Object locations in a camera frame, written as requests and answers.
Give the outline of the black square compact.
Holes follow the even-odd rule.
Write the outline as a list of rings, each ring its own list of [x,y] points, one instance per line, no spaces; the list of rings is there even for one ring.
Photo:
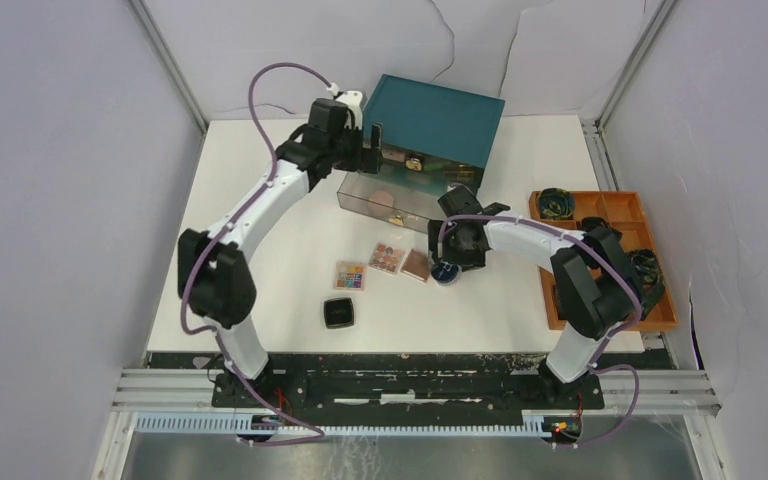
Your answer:
[[[355,324],[351,298],[333,298],[323,302],[323,321],[327,329],[341,329]]]

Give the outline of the colourful eyeshadow palette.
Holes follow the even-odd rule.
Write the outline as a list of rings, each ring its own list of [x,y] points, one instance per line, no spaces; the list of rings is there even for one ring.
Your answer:
[[[335,266],[332,286],[335,290],[363,291],[365,289],[366,265],[357,262],[338,261]]]

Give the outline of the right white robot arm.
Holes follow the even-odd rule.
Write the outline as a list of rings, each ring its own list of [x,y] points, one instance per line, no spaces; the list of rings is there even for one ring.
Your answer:
[[[613,336],[643,317],[645,289],[618,237],[608,227],[569,230],[500,203],[482,206],[465,186],[438,204],[445,217],[428,223],[428,256],[439,284],[485,267],[491,251],[518,254],[553,276],[566,325],[538,368],[537,392],[551,408],[566,406]]]

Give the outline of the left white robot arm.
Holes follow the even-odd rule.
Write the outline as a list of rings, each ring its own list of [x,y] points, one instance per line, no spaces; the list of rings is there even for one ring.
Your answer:
[[[257,186],[210,228],[179,236],[180,316],[205,319],[239,377],[237,394],[251,406],[267,404],[275,382],[263,373],[269,355],[252,319],[257,289],[249,262],[281,217],[333,170],[379,171],[381,128],[373,125],[371,139],[364,139],[363,104],[363,93],[354,90],[316,99],[306,123],[272,149],[270,168]]]

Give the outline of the octagonal pink compact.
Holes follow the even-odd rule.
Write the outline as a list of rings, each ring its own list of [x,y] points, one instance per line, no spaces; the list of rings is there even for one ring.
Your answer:
[[[372,215],[387,216],[394,208],[393,195],[385,190],[376,190],[368,197],[368,209]]]

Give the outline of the navy round powder jar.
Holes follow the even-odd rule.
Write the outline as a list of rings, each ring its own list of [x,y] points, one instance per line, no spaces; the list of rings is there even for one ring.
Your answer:
[[[462,268],[459,265],[441,261],[429,268],[431,278],[440,286],[448,286],[455,283],[461,275]]]

